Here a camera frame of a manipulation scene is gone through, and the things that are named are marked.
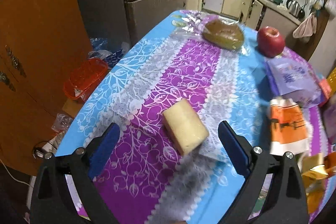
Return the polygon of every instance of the purple floral pattern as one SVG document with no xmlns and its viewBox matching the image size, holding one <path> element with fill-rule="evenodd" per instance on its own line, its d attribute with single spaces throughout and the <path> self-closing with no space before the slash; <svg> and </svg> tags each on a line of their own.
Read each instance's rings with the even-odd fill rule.
<svg viewBox="0 0 336 224">
<path fill-rule="evenodd" d="M 162 125 L 162 111 L 182 98 L 195 111 L 202 108 L 220 51 L 195 40 L 182 47 L 123 132 L 105 171 L 95 179 L 102 198 L 122 224 L 147 220 L 169 184 L 180 156 Z M 141 210 L 127 213 L 139 203 Z"/>
</svg>

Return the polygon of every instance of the hanging towel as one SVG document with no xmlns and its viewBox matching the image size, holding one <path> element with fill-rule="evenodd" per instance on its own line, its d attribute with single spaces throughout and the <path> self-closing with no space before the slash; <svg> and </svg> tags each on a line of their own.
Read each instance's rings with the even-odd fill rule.
<svg viewBox="0 0 336 224">
<path fill-rule="evenodd" d="M 294 38 L 300 38 L 307 43 L 313 33 L 316 33 L 317 18 L 315 13 L 311 13 L 293 32 Z"/>
</svg>

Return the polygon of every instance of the orange plastic basket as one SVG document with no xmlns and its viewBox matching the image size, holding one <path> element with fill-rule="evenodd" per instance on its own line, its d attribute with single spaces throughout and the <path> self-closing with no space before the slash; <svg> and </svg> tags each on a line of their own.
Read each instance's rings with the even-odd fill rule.
<svg viewBox="0 0 336 224">
<path fill-rule="evenodd" d="M 73 70 L 69 79 L 64 82 L 65 95 L 70 99 L 86 102 L 106 76 L 107 69 L 107 63 L 101 59 L 86 60 L 80 68 Z"/>
</svg>

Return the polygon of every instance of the table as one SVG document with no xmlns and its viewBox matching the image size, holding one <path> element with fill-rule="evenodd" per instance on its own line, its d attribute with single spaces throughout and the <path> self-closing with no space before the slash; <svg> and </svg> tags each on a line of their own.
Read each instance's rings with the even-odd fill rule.
<svg viewBox="0 0 336 224">
<path fill-rule="evenodd" d="M 93 181 L 121 224 L 177 220 L 215 224 L 220 220 L 244 182 L 216 137 L 220 121 L 227 120 L 253 146 L 269 149 L 265 113 L 272 94 L 264 57 L 256 50 L 256 31 L 243 27 L 242 53 L 221 50 L 200 36 L 204 24 L 217 17 L 176 11 L 158 24 L 93 92 L 56 153 L 67 155 L 87 146 L 111 122 L 120 126 L 120 140 L 104 172 Z M 194 24 L 192 29 L 186 20 Z M 305 62 L 290 49 L 283 54 Z M 173 149 L 161 122 L 162 111 L 181 98 L 189 100 L 210 133 L 199 151 L 183 158 Z M 326 155 L 331 147 L 318 107 L 305 110 L 304 115 L 314 128 L 310 153 Z M 84 215 L 71 179 L 68 184 L 79 214 Z M 335 185 L 335 178 L 328 180 L 311 220 Z"/>
</svg>

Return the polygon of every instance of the block of cheese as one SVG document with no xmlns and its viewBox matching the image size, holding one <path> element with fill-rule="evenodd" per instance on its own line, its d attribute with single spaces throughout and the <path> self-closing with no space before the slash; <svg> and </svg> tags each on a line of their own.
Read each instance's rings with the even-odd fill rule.
<svg viewBox="0 0 336 224">
<path fill-rule="evenodd" d="M 163 124 L 182 156 L 190 153 L 209 136 L 209 132 L 186 99 L 163 112 Z"/>
</svg>

